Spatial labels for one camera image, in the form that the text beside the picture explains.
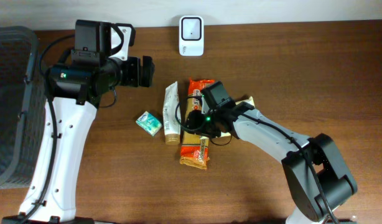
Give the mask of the orange spaghetti packet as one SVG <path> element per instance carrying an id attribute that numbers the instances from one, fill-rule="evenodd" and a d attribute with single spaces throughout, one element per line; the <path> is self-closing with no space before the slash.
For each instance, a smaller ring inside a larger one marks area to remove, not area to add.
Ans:
<path id="1" fill-rule="evenodd" d="M 214 80 L 190 80 L 187 96 L 200 95 L 200 91 Z M 207 170 L 209 140 L 184 131 L 180 148 L 180 164 Z"/>

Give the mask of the yellow white snack bag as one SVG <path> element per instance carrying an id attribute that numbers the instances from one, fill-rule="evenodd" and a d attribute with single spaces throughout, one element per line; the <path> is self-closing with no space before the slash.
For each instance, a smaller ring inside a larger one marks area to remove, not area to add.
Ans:
<path id="1" fill-rule="evenodd" d="M 240 103 L 242 103 L 242 102 L 249 103 L 250 105 L 252 105 L 253 107 L 255 107 L 254 99 L 253 99 L 252 96 L 250 96 L 249 98 L 246 98 L 246 99 L 244 99 L 244 100 L 236 101 L 235 103 L 236 103 L 236 105 L 238 105 L 238 104 L 240 104 Z M 221 133 L 221 138 L 223 138 L 223 137 L 229 137 L 229 136 L 231 136 L 230 133 Z"/>

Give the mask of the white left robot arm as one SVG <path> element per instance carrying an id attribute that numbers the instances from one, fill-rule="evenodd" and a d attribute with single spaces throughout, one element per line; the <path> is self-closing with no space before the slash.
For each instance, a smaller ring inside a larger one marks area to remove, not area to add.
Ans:
<path id="1" fill-rule="evenodd" d="M 152 58 L 106 57 L 59 62 L 45 73 L 47 101 L 30 189 L 3 223 L 94 223 L 76 215 L 76 186 L 86 137 L 103 94 L 117 86 L 150 87 Z"/>

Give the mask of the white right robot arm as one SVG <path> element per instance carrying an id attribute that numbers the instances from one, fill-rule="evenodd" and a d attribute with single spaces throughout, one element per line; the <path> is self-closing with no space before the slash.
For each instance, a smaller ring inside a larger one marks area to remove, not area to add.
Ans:
<path id="1" fill-rule="evenodd" d="M 205 114 L 192 112 L 183 129 L 209 138 L 230 133 L 280 162 L 296 205 L 286 223 L 340 223 L 335 209 L 357 192 L 356 180 L 331 137 L 295 133 L 267 119 L 249 103 Z"/>

